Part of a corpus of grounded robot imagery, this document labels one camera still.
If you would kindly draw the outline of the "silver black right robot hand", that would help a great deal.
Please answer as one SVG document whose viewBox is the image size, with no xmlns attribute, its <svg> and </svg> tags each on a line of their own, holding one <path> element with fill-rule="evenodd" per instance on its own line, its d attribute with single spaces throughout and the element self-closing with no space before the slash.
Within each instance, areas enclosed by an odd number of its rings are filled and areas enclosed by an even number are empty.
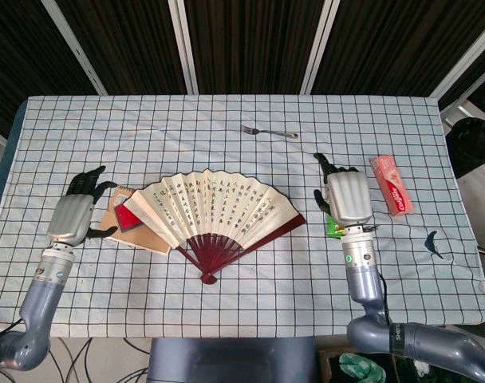
<svg viewBox="0 0 485 383">
<path fill-rule="evenodd" d="M 343 227 L 366 224 L 373 216 L 366 175 L 355 167 L 336 167 L 321 153 L 313 157 L 321 166 L 325 185 L 325 195 L 318 189 L 313 191 L 320 210 Z"/>
</svg>

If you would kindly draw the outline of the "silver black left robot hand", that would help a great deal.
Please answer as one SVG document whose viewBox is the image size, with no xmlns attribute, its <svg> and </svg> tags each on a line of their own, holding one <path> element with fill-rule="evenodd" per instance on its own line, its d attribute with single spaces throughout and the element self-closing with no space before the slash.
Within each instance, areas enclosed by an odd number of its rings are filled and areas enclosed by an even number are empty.
<svg viewBox="0 0 485 383">
<path fill-rule="evenodd" d="M 117 186 L 112 181 L 97 183 L 104 170 L 105 166 L 101 165 L 73 177 L 66 193 L 59 199 L 49 223 L 47 235 L 51 243 L 76 247 L 86 239 L 107 238 L 117 231 L 117 226 L 104 230 L 90 227 L 97 201 L 106 189 Z"/>
</svg>

